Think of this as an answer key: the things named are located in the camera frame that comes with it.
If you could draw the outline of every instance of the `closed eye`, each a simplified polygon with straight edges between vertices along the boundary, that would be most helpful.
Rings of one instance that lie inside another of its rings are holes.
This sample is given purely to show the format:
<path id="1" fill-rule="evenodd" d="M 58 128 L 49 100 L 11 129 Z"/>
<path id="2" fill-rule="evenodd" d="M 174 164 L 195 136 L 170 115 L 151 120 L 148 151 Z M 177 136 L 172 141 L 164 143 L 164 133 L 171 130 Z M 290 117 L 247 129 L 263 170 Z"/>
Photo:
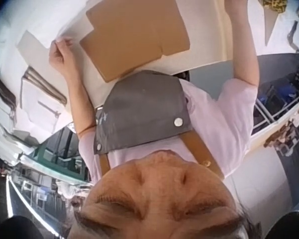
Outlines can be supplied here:
<path id="1" fill-rule="evenodd" d="M 207 214 L 218 207 L 225 207 L 226 204 L 222 201 L 213 201 L 211 203 L 198 203 L 186 210 L 186 216 L 194 216 L 197 214 Z"/>
<path id="2" fill-rule="evenodd" d="M 120 215 L 134 216 L 138 219 L 142 219 L 140 211 L 136 208 L 134 202 L 123 198 L 114 198 L 108 196 L 98 197 L 97 204 L 107 206 L 114 213 Z"/>

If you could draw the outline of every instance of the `finger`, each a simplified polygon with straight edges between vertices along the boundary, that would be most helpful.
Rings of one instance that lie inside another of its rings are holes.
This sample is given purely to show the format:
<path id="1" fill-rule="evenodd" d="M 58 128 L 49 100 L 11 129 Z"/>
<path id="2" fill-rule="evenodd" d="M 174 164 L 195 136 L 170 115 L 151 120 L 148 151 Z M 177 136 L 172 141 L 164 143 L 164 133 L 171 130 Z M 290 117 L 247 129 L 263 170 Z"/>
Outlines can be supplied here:
<path id="1" fill-rule="evenodd" d="M 58 48 L 57 48 L 57 46 L 55 44 L 55 41 L 52 41 L 51 42 L 51 46 L 50 46 L 49 56 L 50 57 L 53 56 L 56 53 L 57 50 L 58 50 Z"/>
<path id="2" fill-rule="evenodd" d="M 68 56 L 71 54 L 71 50 L 64 39 L 56 40 L 56 46 L 59 49 L 62 56 Z"/>
<path id="3" fill-rule="evenodd" d="M 68 46 L 72 46 L 73 45 L 73 41 L 72 40 L 65 40 L 66 41 L 66 44 Z"/>

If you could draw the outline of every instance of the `hand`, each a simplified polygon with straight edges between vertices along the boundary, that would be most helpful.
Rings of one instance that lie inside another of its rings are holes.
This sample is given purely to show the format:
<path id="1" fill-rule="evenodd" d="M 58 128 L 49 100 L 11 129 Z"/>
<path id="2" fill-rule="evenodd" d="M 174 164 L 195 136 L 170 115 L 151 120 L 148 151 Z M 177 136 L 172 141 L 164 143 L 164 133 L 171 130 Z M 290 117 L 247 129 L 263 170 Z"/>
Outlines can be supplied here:
<path id="1" fill-rule="evenodd" d="M 57 70 L 66 81 L 80 77 L 74 54 L 70 49 L 71 45 L 71 38 L 64 37 L 58 39 L 51 43 L 49 53 L 50 65 Z"/>
<path id="2" fill-rule="evenodd" d="M 248 0 L 224 0 L 224 7 L 231 21 L 248 19 Z"/>

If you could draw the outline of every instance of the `wrist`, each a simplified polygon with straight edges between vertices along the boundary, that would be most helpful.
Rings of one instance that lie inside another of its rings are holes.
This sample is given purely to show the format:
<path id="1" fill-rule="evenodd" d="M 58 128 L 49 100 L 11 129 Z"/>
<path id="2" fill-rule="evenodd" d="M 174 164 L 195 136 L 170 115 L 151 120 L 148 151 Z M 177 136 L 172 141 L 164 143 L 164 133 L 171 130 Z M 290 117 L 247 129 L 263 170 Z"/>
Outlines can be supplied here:
<path id="1" fill-rule="evenodd" d="M 82 80 L 79 75 L 64 76 L 64 78 L 65 78 L 65 81 L 66 81 L 68 87 L 70 87 L 70 86 L 76 87 L 76 86 L 82 84 Z"/>
<path id="2" fill-rule="evenodd" d="M 232 24 L 249 24 L 248 13 L 237 13 L 229 16 Z"/>

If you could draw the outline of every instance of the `cardboard box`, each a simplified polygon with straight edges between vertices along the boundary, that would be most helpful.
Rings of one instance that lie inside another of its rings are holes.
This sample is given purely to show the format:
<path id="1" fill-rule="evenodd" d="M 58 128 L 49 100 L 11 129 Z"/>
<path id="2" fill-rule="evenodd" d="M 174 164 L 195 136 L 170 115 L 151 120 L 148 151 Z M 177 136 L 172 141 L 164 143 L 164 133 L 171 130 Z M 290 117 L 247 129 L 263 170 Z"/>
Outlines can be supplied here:
<path id="1" fill-rule="evenodd" d="M 175 0 L 103 0 L 87 17 L 94 31 L 80 44 L 106 82 L 190 48 Z"/>

